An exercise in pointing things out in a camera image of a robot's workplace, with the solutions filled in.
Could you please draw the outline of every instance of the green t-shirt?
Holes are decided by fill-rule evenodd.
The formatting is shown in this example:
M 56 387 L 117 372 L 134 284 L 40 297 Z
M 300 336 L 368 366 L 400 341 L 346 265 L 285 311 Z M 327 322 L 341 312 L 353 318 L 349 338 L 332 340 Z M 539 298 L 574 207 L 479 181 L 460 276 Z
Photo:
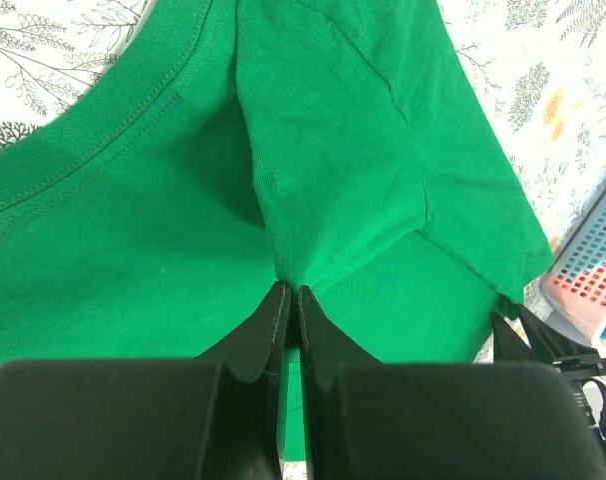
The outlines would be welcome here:
M 195 356 L 277 278 L 381 360 L 468 361 L 550 262 L 433 0 L 159 1 L 0 151 L 0 363 Z

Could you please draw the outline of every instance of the seam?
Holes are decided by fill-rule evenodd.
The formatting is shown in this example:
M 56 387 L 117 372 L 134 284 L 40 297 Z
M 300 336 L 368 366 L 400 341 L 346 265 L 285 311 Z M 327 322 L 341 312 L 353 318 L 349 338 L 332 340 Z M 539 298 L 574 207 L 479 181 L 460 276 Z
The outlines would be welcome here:
M 91 161 L 91 159 L 93 157 L 95 157 L 100 152 L 105 150 L 120 133 L 122 133 L 129 125 L 131 125 L 133 123 L 133 121 L 140 118 L 145 113 L 145 111 L 146 111 L 145 107 L 146 107 L 146 105 L 149 104 L 150 100 L 154 97 L 157 97 L 160 94 L 160 92 L 165 88 L 169 79 L 177 74 L 177 72 L 180 70 L 180 68 L 185 64 L 185 62 L 189 58 L 189 55 L 188 55 L 189 50 L 194 48 L 194 46 L 193 46 L 194 41 L 195 40 L 198 41 L 197 39 L 201 35 L 201 32 L 203 31 L 203 19 L 205 18 L 207 12 L 210 10 L 211 5 L 212 5 L 212 0 L 210 0 L 209 2 L 204 4 L 203 7 L 201 8 L 201 11 L 199 12 L 199 16 L 197 17 L 197 25 L 199 25 L 200 28 L 194 29 L 194 33 L 190 36 L 189 41 L 187 42 L 187 45 L 181 52 L 181 54 L 179 56 L 179 60 L 177 60 L 177 62 L 170 69 L 170 71 L 168 71 L 165 74 L 165 76 L 163 77 L 163 79 L 161 80 L 161 82 L 159 83 L 157 88 L 155 88 L 152 91 L 152 93 L 150 93 L 147 97 L 145 97 L 145 99 L 143 99 L 139 102 L 139 104 L 135 107 L 134 112 L 130 116 L 125 118 L 110 133 L 108 133 L 104 137 L 102 137 L 96 143 L 96 145 L 97 145 L 96 147 L 88 150 L 86 153 L 81 155 L 78 158 L 78 160 L 73 162 L 71 165 L 69 165 L 66 168 L 64 168 L 63 170 L 60 170 L 59 172 L 55 173 L 52 177 L 39 183 L 38 185 L 32 186 L 32 187 L 28 188 L 27 190 L 24 190 L 23 192 L 14 195 L 10 199 L 0 202 L 0 210 L 13 205 L 18 200 L 21 200 L 21 197 L 26 197 L 25 199 L 27 199 L 34 195 L 37 195 L 38 193 L 41 193 L 43 190 L 45 190 L 46 188 L 51 186 L 51 185 L 49 185 L 50 183 L 55 184 L 55 183 L 61 181 L 62 179 L 64 179 L 65 177 L 69 176 L 71 173 L 74 173 L 76 170 L 78 170 L 80 167 L 82 167 L 85 163 Z
M 194 72 L 192 72 L 192 74 L 190 75 L 190 77 L 186 80 L 185 82 L 185 86 L 184 88 L 187 88 L 190 83 L 194 80 L 194 77 L 196 77 L 197 73 L 200 72 L 200 67 L 203 64 L 203 62 L 209 58 L 209 54 L 211 52 L 212 46 L 214 44 L 214 40 L 216 39 L 217 35 L 218 35 L 218 30 L 219 30 L 219 24 L 220 24 L 220 20 L 222 17 L 222 12 L 219 11 L 219 14 L 216 18 L 215 24 L 214 24 L 214 31 L 212 33 L 212 37 L 210 38 L 210 41 L 208 42 L 205 51 L 203 52 L 203 55 L 201 57 L 201 59 L 198 61 L 198 63 L 196 64 L 196 66 L 194 67 Z M 110 167 L 111 165 L 113 165 L 118 159 L 120 159 L 141 137 L 143 137 L 143 135 L 145 135 L 148 130 L 150 130 L 150 128 L 152 128 L 154 125 L 156 125 L 160 120 L 161 117 L 163 117 L 163 115 L 172 107 L 172 105 L 174 105 L 174 103 L 176 103 L 176 101 L 179 99 L 179 94 L 178 92 L 174 93 L 174 95 L 172 96 L 172 98 L 170 99 L 170 101 L 167 103 L 167 105 L 165 105 L 163 107 L 163 109 L 156 115 L 155 118 L 151 119 L 147 125 L 145 127 L 143 127 L 139 133 L 132 138 L 127 145 L 125 145 L 125 147 L 123 147 L 123 149 L 117 153 L 116 155 L 114 155 L 114 157 L 112 157 L 110 160 L 106 161 L 105 163 L 103 163 L 99 168 L 97 168 L 96 170 L 94 170 L 91 174 L 89 174 L 79 185 L 77 185 L 74 189 L 66 191 L 65 193 L 63 193 L 62 195 L 60 195 L 58 198 L 51 200 L 50 202 L 46 203 L 45 205 L 41 205 L 39 208 L 37 208 L 36 210 L 30 212 L 28 215 L 25 215 L 23 217 L 19 217 L 16 216 L 14 217 L 9 224 L 7 224 L 4 228 L 3 231 L 0 233 L 0 245 L 1 243 L 3 243 L 3 241 L 5 240 L 5 238 L 8 236 L 8 234 L 10 233 L 10 231 L 16 227 L 17 225 L 24 223 L 28 220 L 30 220 L 33 217 L 36 217 L 39 213 L 45 211 L 46 209 L 48 209 L 49 207 L 51 207 L 52 205 L 55 205 L 57 203 L 59 203 L 61 200 L 68 198 L 72 195 L 74 195 L 76 192 L 78 192 L 79 190 L 81 190 L 83 187 L 85 187 L 88 183 L 90 183 L 91 180 L 94 180 L 94 178 L 96 178 L 99 174 L 101 174 L 103 171 L 105 171 L 108 167 Z
M 352 47 L 352 49 L 358 54 L 359 57 L 361 57 L 361 59 L 363 60 L 363 62 L 374 73 L 376 73 L 376 75 L 383 81 L 383 83 L 385 83 L 385 85 L 387 86 L 387 91 L 390 94 L 390 101 L 392 102 L 392 106 L 394 106 L 394 109 L 399 113 L 399 115 L 401 115 L 401 118 L 403 118 L 403 121 L 405 122 L 405 125 L 409 128 L 410 127 L 410 123 L 409 123 L 407 117 L 405 116 L 405 113 L 403 113 L 403 110 L 401 110 L 401 108 L 397 105 L 396 100 L 394 99 L 394 92 L 393 92 L 392 84 L 368 60 L 368 58 L 363 54 L 363 52 L 359 49 L 359 47 L 352 41 L 352 39 L 343 30 L 341 30 L 341 28 L 339 28 L 339 26 L 334 22 L 334 20 L 332 20 L 330 17 L 328 17 L 324 12 L 322 12 L 320 10 L 317 10 L 316 8 L 308 5 L 307 3 L 304 3 L 302 0 L 290 0 L 290 1 L 292 1 L 294 3 L 298 3 L 302 7 L 306 8 L 310 12 L 314 13 L 316 16 L 321 17 L 323 20 L 325 20 L 327 23 L 329 23 L 332 26 L 332 28 L 334 28 L 334 30 L 336 30 L 345 39 L 345 41 L 347 42 L 347 44 L 350 47 Z

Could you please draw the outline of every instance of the t-shirt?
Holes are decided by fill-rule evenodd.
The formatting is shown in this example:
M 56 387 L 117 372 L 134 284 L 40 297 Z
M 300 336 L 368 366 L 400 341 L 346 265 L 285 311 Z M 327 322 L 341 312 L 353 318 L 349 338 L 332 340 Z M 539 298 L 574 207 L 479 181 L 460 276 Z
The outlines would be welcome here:
M 156 0 L 0 0 L 0 150 L 62 115 L 136 38 Z
M 550 262 L 432 0 L 163 0 L 0 151 L 0 362 L 196 356 L 277 278 L 383 361 L 469 361 Z

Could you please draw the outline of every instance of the orange flower print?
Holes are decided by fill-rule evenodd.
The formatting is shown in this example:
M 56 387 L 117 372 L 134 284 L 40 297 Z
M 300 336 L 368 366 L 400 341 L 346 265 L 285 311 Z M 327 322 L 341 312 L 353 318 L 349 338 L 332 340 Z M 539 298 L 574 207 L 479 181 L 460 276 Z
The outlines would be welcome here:
M 558 248 L 559 248 L 559 236 L 558 235 L 554 235 L 552 237 L 552 240 L 550 240 L 550 248 L 552 249 L 552 252 L 554 252 L 554 256 L 558 255 Z
M 552 130 L 552 141 L 556 142 L 559 137 L 561 136 L 561 133 L 563 133 L 563 128 L 565 127 L 565 121 L 562 118 L 559 118 L 559 121 L 556 122 L 556 125 L 554 126 L 554 130 Z
M 552 125 L 552 120 L 558 115 L 563 104 L 563 90 L 557 90 L 545 104 L 543 110 L 543 125 Z

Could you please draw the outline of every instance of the leaf illustration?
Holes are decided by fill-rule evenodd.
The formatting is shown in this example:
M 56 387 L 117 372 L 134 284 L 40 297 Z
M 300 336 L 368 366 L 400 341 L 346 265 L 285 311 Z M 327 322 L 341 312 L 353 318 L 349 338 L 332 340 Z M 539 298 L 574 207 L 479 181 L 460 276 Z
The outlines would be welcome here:
M 66 103 L 61 99 L 56 99 L 52 103 L 52 109 L 56 112 L 57 115 L 63 115 L 72 105 Z
M 43 99 L 39 95 L 37 82 L 22 67 L 18 74 L 8 77 L 5 84 L 16 85 L 16 96 L 23 98 L 23 104 L 28 106 L 30 110 L 36 112 L 37 115 L 47 115 L 47 108 L 44 106 Z
M 101 17 L 101 20 L 103 20 L 105 23 L 107 23 L 108 25 L 114 25 L 114 18 L 112 17 L 112 15 L 110 15 L 107 12 L 103 12 L 101 10 L 97 10 L 95 8 L 92 9 L 92 11 L 98 15 L 99 17 Z
M 101 28 L 97 29 L 96 33 L 94 34 L 94 38 L 92 39 L 92 42 L 90 43 L 90 48 L 92 48 L 97 43 L 99 43 L 101 35 L 103 35 L 104 31 L 105 31 L 105 27 L 101 27 Z
M 494 83 L 487 73 L 487 68 L 492 64 L 492 62 L 494 62 L 495 59 L 489 58 L 482 61 L 477 60 L 475 58 L 475 52 L 478 50 L 478 47 L 478 43 L 464 45 L 456 49 L 456 54 L 459 56 L 461 63 L 468 62 L 471 65 L 471 81 L 473 83 L 476 83 L 477 80 L 482 79 L 485 84 L 485 93 L 487 93 L 490 88 L 500 90 L 500 85 Z
M 39 129 L 34 124 L 23 122 L 2 122 L 0 123 L 0 149 L 8 147 L 19 140 L 33 134 Z
M 104 65 L 112 65 L 116 62 L 116 58 L 116 55 L 113 53 L 98 52 L 63 55 L 63 60 L 72 65 L 73 69 L 79 70 L 89 70 Z
M 587 41 L 589 48 L 606 18 L 606 0 L 571 0 L 567 7 L 556 19 L 556 23 L 565 22 L 561 40 L 571 34 L 579 34 L 581 46 Z
M 12 75 L 11 77 L 7 77 L 5 79 L 5 86 L 7 88 L 12 88 L 14 85 L 16 85 L 16 78 L 19 76 L 19 74 L 16 75 Z
M 107 49 L 108 50 L 112 50 L 114 48 L 114 45 L 116 45 L 116 42 L 119 41 L 119 38 L 121 38 L 121 28 L 115 28 L 114 31 L 112 32 L 112 35 L 110 35 L 110 40 L 108 41 L 107 44 Z
M 592 140 L 590 138 L 590 131 L 587 128 L 587 124 L 581 124 L 581 131 L 576 136 L 577 143 L 584 145 L 586 147 L 590 147 L 592 145 Z
M 549 0 L 507 0 L 505 28 L 517 30 L 526 25 L 541 28 L 547 18 Z
M 54 22 L 49 18 L 41 17 L 39 15 L 27 15 L 20 14 L 19 22 L 21 22 L 21 31 L 30 33 L 44 33 L 44 32 L 66 32 L 67 27 L 63 24 Z
M 520 77 L 515 87 L 514 105 L 510 108 L 509 121 L 514 132 L 532 118 L 534 108 L 541 99 L 541 92 L 550 79 L 550 72 L 539 63 Z
M 23 40 L 19 40 L 17 37 L 6 32 L 2 28 L 0 28 L 0 47 L 11 50 L 20 50 L 22 52 L 34 51 L 34 47 L 32 45 Z
M 81 95 L 81 92 L 70 83 L 64 73 L 43 69 L 35 81 L 50 95 L 56 97 L 59 102 L 66 99 L 66 103 L 69 104 L 70 100 L 76 100 Z
M 31 42 L 32 44 L 41 44 L 53 48 L 62 48 L 70 52 L 74 51 L 74 47 L 71 44 L 65 42 L 61 38 L 49 32 L 32 33 L 29 31 L 21 30 L 21 34 L 27 42 Z

